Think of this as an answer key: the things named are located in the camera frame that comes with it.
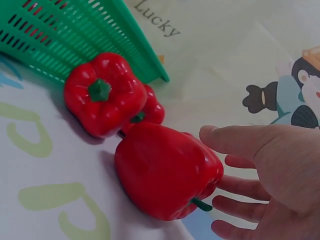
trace green letter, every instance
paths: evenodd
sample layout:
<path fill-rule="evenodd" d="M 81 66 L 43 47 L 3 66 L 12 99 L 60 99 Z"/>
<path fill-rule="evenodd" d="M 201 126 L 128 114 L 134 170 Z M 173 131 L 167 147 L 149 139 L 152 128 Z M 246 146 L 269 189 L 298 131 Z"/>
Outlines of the green letter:
<path fill-rule="evenodd" d="M 43 211 L 76 201 L 85 193 L 85 187 L 78 182 L 41 185 L 21 189 L 18 200 L 25 209 Z"/>
<path fill-rule="evenodd" d="M 7 125 L 6 133 L 14 145 L 31 156 L 36 158 L 46 158 L 50 156 L 53 150 L 53 142 L 46 128 L 40 122 L 41 119 L 38 114 L 5 102 L 0 102 L 0 117 L 34 122 L 40 135 L 40 141 L 38 143 L 32 143 L 22 137 L 17 132 L 16 124 L 14 122 Z"/>
<path fill-rule="evenodd" d="M 59 216 L 59 225 L 62 232 L 70 240 L 110 240 L 110 226 L 105 214 L 88 194 L 83 195 L 83 200 L 95 216 L 95 229 L 83 230 L 73 225 L 68 220 L 68 214 L 63 211 Z"/>

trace fingernail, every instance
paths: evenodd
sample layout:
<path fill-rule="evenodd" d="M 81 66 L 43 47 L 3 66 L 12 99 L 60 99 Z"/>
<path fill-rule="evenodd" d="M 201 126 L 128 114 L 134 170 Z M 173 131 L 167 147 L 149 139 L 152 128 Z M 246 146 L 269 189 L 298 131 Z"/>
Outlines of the fingernail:
<path fill-rule="evenodd" d="M 216 126 L 205 125 L 201 127 L 199 135 L 202 137 L 210 135 L 216 129 L 217 129 Z"/>

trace finger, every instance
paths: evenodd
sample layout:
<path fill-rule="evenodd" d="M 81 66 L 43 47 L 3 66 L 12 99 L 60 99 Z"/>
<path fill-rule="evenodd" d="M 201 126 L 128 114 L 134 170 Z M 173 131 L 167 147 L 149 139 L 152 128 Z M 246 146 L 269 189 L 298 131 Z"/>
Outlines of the finger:
<path fill-rule="evenodd" d="M 237 201 L 225 196 L 216 196 L 212 200 L 215 209 L 251 223 L 259 223 L 264 216 L 267 204 Z"/>
<path fill-rule="evenodd" d="M 233 167 L 233 168 L 238 168 L 238 169 L 256 169 L 256 166 L 249 160 L 239 157 L 239 156 L 234 156 L 234 155 L 227 155 L 224 159 L 224 162 L 226 165 Z"/>
<path fill-rule="evenodd" d="M 258 201 L 270 201 L 271 196 L 259 180 L 242 179 L 224 175 L 217 187 L 232 194 L 242 195 Z"/>
<path fill-rule="evenodd" d="M 258 152 L 277 137 L 288 134 L 292 126 L 227 126 L 216 128 L 203 126 L 199 137 L 201 141 L 221 154 L 232 154 L 253 161 Z"/>
<path fill-rule="evenodd" d="M 252 240 L 254 235 L 253 230 L 239 228 L 221 220 L 214 221 L 211 229 L 225 240 Z"/>

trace hand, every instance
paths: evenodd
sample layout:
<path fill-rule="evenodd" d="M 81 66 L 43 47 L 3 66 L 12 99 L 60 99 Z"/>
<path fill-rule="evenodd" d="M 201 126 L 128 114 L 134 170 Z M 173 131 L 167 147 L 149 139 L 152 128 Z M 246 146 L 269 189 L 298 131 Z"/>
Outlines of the hand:
<path fill-rule="evenodd" d="M 320 134 L 308 128 L 269 126 L 204 126 L 200 139 L 229 154 L 230 167 L 256 169 L 259 180 L 224 176 L 218 187 L 263 203 L 239 202 L 224 196 L 213 206 L 232 216 L 258 223 L 255 230 L 217 220 L 212 230 L 226 240 L 320 239 Z"/>

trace play mat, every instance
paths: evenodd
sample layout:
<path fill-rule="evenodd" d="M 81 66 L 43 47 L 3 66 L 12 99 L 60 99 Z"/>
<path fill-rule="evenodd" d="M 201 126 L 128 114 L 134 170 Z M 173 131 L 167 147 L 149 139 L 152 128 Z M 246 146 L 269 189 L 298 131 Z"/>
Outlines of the play mat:
<path fill-rule="evenodd" d="M 207 124 L 319 128 L 318 0 L 126 4 L 171 78 L 151 84 L 165 126 L 195 136 Z M 216 219 L 255 228 L 216 210 L 173 222 L 147 217 L 115 174 L 119 137 L 88 136 L 66 110 L 60 86 L 5 56 L 0 87 L 0 239 L 216 240 Z M 225 173 L 257 177 L 253 170 Z"/>

